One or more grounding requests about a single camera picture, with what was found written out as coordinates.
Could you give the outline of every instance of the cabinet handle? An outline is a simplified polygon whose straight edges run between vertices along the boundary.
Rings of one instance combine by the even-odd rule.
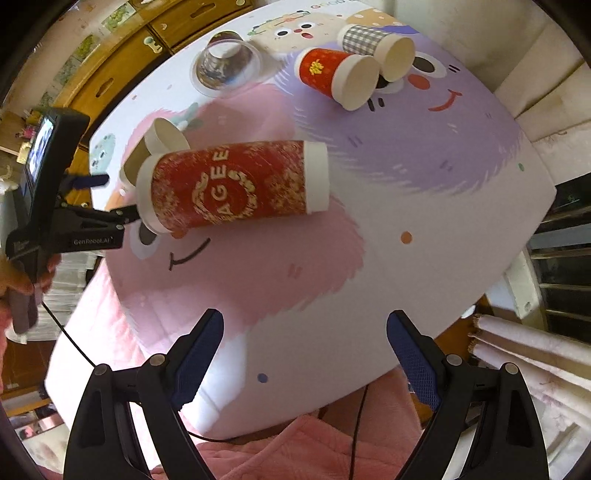
[[[160,53],[162,51],[162,45],[158,45],[154,37],[145,37],[144,45],[149,46],[154,53]]]
[[[113,81],[113,78],[110,78],[105,83],[103,83],[96,91],[95,97],[100,98],[101,96],[103,96],[106,93],[106,91],[110,88],[110,86],[113,85]]]
[[[203,15],[206,12],[209,12],[212,8],[216,8],[216,4],[207,4],[200,7],[198,10],[194,11],[191,15],[189,15],[193,20],[195,20],[199,15]]]

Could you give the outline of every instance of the gray checkered cup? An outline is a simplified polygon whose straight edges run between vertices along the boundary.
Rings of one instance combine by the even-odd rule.
[[[339,32],[337,41],[348,53],[373,55],[380,65],[382,77],[388,82],[404,77],[413,65],[414,42],[396,33],[363,25],[346,25]]]

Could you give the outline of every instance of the cartoon eye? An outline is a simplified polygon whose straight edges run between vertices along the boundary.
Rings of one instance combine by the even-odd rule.
[[[130,223],[127,228],[129,229],[129,246],[136,257],[145,260],[156,253],[160,244],[160,235],[148,230],[143,222]]]
[[[286,35],[289,35],[290,33],[292,33],[292,29],[290,29],[290,28],[280,28],[279,30],[277,30],[275,32],[275,36],[276,37],[285,37]]]
[[[380,87],[379,81],[376,89],[380,93],[398,93],[404,87],[404,79],[396,80],[395,82],[386,82],[387,84]]]
[[[439,60],[427,53],[418,51],[415,54],[413,68],[428,77],[441,79],[447,75],[447,69]]]

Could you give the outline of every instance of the hand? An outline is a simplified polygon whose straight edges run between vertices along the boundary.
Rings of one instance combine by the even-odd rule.
[[[43,293],[51,288],[51,282],[56,274],[56,268],[60,263],[61,256],[54,255],[47,263],[47,272],[45,272],[40,279]],[[4,352],[7,347],[6,336],[4,331],[10,327],[12,323],[12,313],[8,302],[3,298],[6,295],[7,289],[13,289],[25,295],[32,295],[34,292],[33,284],[25,272],[21,272],[14,268],[8,261],[5,255],[0,255],[0,374],[2,373],[2,364]],[[2,377],[0,377],[0,393],[4,390]]]

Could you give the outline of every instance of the table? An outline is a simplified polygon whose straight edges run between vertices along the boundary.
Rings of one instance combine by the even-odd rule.
[[[304,47],[334,47],[346,22],[409,35],[418,51],[407,77],[380,85],[356,112],[302,85],[291,67]],[[167,351],[206,308],[223,313],[222,345],[183,408],[198,431],[218,438],[313,411],[393,368],[388,314],[404,309],[423,333],[441,333],[500,278],[555,194],[494,95],[382,12],[350,0],[290,0],[212,35],[220,30],[285,67],[233,98],[206,99],[190,68],[208,35],[151,73],[91,142],[91,155],[110,152],[112,178],[156,116],[185,128],[193,148],[287,138],[329,145],[327,212],[194,229],[183,239],[146,239],[135,223],[107,255],[146,355]],[[117,195],[116,184],[96,190],[94,205]]]

